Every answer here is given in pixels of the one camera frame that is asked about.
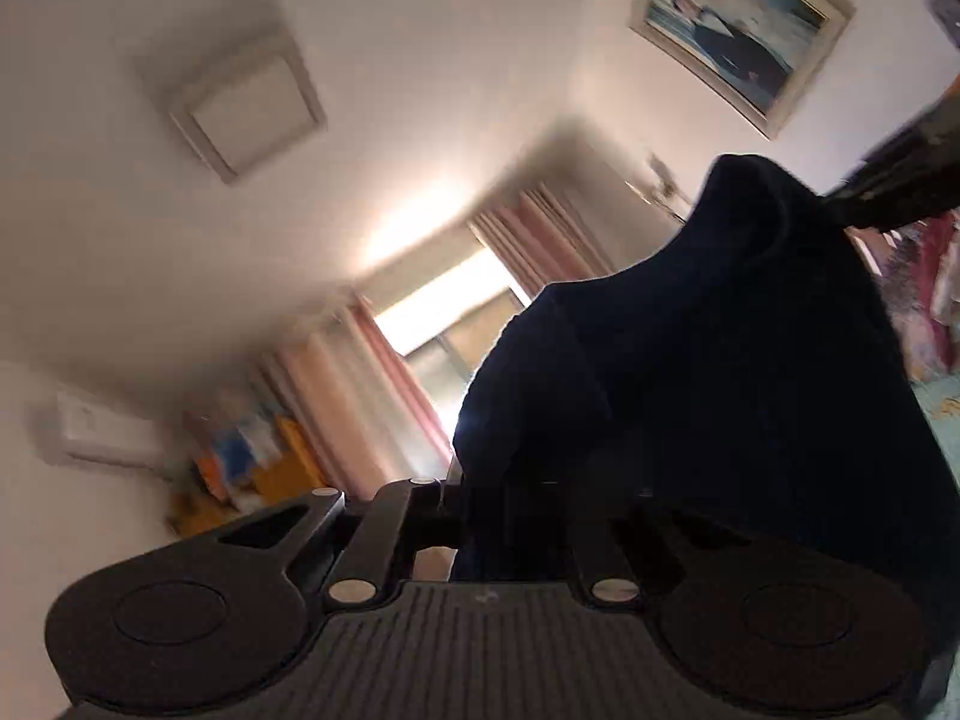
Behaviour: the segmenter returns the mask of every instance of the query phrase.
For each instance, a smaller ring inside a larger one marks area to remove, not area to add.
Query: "curtain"
[[[579,281],[613,272],[573,211],[542,184],[522,191],[515,205],[481,211],[469,226],[530,298],[554,281]]]
[[[363,302],[286,343],[264,368],[341,490],[368,500],[397,479],[445,477],[448,437]]]

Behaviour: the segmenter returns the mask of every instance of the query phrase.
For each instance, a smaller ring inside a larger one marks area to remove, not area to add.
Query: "picture frame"
[[[845,0],[634,0],[630,27],[772,139],[851,18]]]

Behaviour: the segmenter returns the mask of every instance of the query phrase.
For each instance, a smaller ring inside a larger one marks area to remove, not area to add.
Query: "white wall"
[[[0,317],[145,400],[472,208],[565,106],[582,0],[0,0]],[[328,128],[226,186],[159,100],[265,25]]]
[[[170,541],[160,480],[47,463],[37,438],[55,389],[0,362],[0,720],[51,720],[67,704],[43,646],[61,590]]]
[[[584,131],[569,147],[563,172],[574,188],[571,199],[618,271],[656,253],[677,233],[678,223],[627,185],[632,170],[626,157],[605,151]]]
[[[724,152],[765,154],[827,191],[960,73],[960,52],[925,0],[850,1],[856,15],[774,141],[633,33],[631,0],[587,0],[577,106],[637,160],[656,153],[689,196]]]

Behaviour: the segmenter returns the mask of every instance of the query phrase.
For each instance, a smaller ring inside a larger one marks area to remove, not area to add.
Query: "navy fabric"
[[[938,646],[956,634],[960,498],[898,338],[822,202],[761,157],[718,159],[651,259],[544,289],[477,371],[453,443],[478,533],[458,579],[517,571],[483,502],[556,476],[860,563],[914,595]]]

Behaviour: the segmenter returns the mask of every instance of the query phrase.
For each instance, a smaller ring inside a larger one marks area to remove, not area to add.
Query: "ceiling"
[[[0,0],[0,336],[170,396],[477,203],[565,112],[582,0]],[[157,102],[282,23],[328,131],[224,186]]]
[[[925,0],[850,0],[766,141],[627,28],[630,1],[0,0],[0,356],[167,399],[462,218],[570,113],[624,175],[654,153],[690,196],[724,151],[822,191],[960,70]],[[328,130],[228,187],[159,100],[277,25]],[[607,220],[623,251],[630,202]]]

